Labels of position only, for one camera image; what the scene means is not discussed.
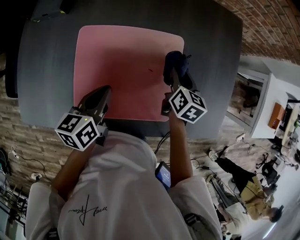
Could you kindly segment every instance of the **person in yellow shirt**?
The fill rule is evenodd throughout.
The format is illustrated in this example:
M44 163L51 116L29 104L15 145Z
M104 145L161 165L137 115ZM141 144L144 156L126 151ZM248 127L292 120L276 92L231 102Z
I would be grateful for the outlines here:
M282 208L273 208L274 198L267 201L267 196L258 177L248 172L234 162L226 158L227 149L218 157L213 151L209 152L209 157L216 162L225 172L232 174L234 183L240 191L240 196L245 204L248 214L253 220L267 217L271 222L277 222L282 215Z

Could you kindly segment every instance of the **stone wall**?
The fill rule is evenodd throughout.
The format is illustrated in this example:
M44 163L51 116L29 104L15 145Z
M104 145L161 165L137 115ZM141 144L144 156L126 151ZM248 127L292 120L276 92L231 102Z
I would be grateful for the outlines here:
M242 19L242 55L300 65L300 11L292 0L215 1Z

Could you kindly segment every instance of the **sleeve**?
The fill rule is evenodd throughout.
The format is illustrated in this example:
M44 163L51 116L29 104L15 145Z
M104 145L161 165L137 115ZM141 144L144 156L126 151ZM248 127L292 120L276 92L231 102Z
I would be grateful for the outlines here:
M39 182L32 184L26 214L26 239L45 240L48 232L57 224L64 204L65 201L50 187Z
M220 222L203 177L194 176L179 182L169 189L169 195L193 239L222 239Z
M244 214L243 211L245 211L241 203L237 202L226 208L225 211L232 218L232 222L226 225L227 230L232 234L240 233L243 227L241 215Z

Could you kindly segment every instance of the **white cube with black markers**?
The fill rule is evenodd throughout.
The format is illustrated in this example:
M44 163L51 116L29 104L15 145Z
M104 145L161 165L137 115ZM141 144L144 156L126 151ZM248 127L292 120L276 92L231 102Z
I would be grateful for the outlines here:
M65 113L55 129L64 144L84 151L98 136L99 132L92 117Z
M182 86L170 97L169 103L178 118L190 123L207 113L204 99Z

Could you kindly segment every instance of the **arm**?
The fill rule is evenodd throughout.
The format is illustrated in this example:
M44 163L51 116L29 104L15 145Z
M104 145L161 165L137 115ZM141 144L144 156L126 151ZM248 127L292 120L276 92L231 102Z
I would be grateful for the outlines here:
M170 171L171 185L193 176L193 169L188 153L187 133L183 120L170 112Z
M218 205L217 209L223 215L223 217L225 218L225 221L227 222L227 224L233 221L231 219L230 215L223 209L222 205Z
M252 202L247 203L247 204L245 204L245 207L246 207L248 214L252 220L258 220L262 217L261 213L259 212L258 208L256 207L256 203L252 203Z
M84 170L94 146L95 142L83 152L73 150L65 165L52 181L52 188L55 189L65 201L68 200L69 194L77 184L79 176Z

